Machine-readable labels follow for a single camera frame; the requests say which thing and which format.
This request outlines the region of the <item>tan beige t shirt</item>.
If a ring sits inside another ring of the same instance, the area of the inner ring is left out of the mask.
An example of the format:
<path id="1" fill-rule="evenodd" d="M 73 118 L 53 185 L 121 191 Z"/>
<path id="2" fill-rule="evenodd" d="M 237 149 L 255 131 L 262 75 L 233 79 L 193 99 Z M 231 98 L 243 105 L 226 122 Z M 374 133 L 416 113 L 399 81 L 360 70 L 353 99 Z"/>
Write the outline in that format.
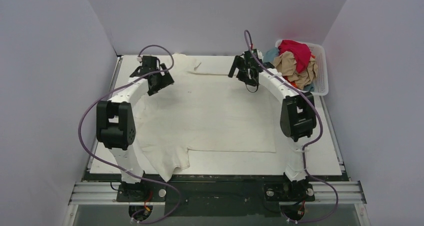
<path id="1" fill-rule="evenodd" d="M 298 72 L 298 65 L 292 52 L 286 51 L 274 58 L 273 66 L 292 86 L 303 91 L 312 91 L 313 80 L 318 77 L 319 67 L 314 57 L 310 57 L 307 67 Z"/>

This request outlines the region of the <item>magenta red t shirt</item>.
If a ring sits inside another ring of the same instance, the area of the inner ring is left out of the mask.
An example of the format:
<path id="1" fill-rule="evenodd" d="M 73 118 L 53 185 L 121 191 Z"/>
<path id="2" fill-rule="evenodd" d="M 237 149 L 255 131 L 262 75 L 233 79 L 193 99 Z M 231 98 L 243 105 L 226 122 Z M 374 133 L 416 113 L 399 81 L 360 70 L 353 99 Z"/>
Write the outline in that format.
<path id="1" fill-rule="evenodd" d="M 284 52 L 293 54 L 296 61 L 295 69 L 298 73 L 302 73 L 307 69 L 312 53 L 306 44 L 293 40 L 282 40 L 277 48 L 280 55 Z"/>

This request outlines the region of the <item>white plastic laundry basket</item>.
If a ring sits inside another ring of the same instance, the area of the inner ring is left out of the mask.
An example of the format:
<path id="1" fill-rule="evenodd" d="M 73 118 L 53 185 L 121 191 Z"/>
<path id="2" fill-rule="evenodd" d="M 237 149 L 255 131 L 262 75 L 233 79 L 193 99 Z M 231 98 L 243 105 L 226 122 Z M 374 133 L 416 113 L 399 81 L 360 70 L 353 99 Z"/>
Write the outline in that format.
<path id="1" fill-rule="evenodd" d="M 275 43 L 275 47 L 278 47 L 281 42 L 282 40 L 277 41 Z M 306 44 L 309 47 L 311 51 L 311 57 L 314 57 L 318 64 L 318 76 L 315 80 L 313 80 L 312 91 L 309 91 L 309 92 L 312 92 L 315 95 L 324 96 L 329 91 L 328 71 L 327 71 L 325 50 L 322 46 L 317 44 L 306 43 L 306 42 L 299 42 L 299 43 Z"/>

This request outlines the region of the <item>cream white t shirt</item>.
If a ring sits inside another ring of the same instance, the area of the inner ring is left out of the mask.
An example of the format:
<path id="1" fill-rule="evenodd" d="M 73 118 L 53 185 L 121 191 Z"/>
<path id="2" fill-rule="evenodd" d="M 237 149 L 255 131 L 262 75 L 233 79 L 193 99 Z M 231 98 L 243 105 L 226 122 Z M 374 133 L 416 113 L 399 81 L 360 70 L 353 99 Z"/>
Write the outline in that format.
<path id="1" fill-rule="evenodd" d="M 252 93 L 227 76 L 233 57 L 163 58 L 174 84 L 136 104 L 134 150 L 139 162 L 170 180 L 176 168 L 192 165 L 190 151 L 274 153 L 271 94 Z"/>

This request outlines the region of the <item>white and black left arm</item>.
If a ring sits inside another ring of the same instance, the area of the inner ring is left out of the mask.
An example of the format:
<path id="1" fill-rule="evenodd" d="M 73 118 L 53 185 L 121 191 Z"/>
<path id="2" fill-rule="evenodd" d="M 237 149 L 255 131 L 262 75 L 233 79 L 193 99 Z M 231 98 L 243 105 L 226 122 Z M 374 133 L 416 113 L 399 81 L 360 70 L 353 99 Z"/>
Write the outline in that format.
<path id="1" fill-rule="evenodd" d="M 131 185 L 130 195 L 137 201 L 145 200 L 149 187 L 141 182 L 144 170 L 135 155 L 136 124 L 133 108 L 143 96 L 152 96 L 172 85 L 174 80 L 168 68 L 158 57 L 141 56 L 139 66 L 114 96 L 96 105 L 96 137 L 116 160 L 121 180 Z"/>

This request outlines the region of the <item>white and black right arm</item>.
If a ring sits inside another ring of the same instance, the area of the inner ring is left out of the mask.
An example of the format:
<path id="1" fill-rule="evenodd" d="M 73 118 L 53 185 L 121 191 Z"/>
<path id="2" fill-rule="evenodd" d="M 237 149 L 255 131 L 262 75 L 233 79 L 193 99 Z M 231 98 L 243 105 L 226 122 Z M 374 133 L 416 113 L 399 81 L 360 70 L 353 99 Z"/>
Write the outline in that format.
<path id="1" fill-rule="evenodd" d="M 317 126 L 314 108 L 308 103 L 314 104 L 314 97 L 311 93 L 294 91 L 271 63 L 258 64 L 255 60 L 257 55 L 256 49 L 253 53 L 245 51 L 242 55 L 236 55 L 228 77 L 236 75 L 239 81 L 256 88 L 262 85 L 281 103 L 279 125 L 288 140 L 284 175 L 290 180 L 284 184 L 282 192 L 288 200 L 296 200 L 303 193 L 302 186 L 297 181 L 307 178 L 303 145 L 309 142 Z"/>

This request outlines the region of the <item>teal blue t shirt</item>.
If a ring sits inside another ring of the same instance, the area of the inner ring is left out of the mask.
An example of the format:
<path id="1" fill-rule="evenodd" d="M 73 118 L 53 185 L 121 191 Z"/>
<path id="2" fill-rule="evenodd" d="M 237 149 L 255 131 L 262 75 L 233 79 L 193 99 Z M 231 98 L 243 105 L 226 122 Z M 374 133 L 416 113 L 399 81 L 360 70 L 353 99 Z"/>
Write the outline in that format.
<path id="1" fill-rule="evenodd" d="M 275 57 L 277 57 L 278 55 L 279 55 L 279 49 L 277 47 L 273 47 L 273 48 L 269 49 L 263 55 L 262 62 L 263 63 L 272 63 L 274 61 Z"/>

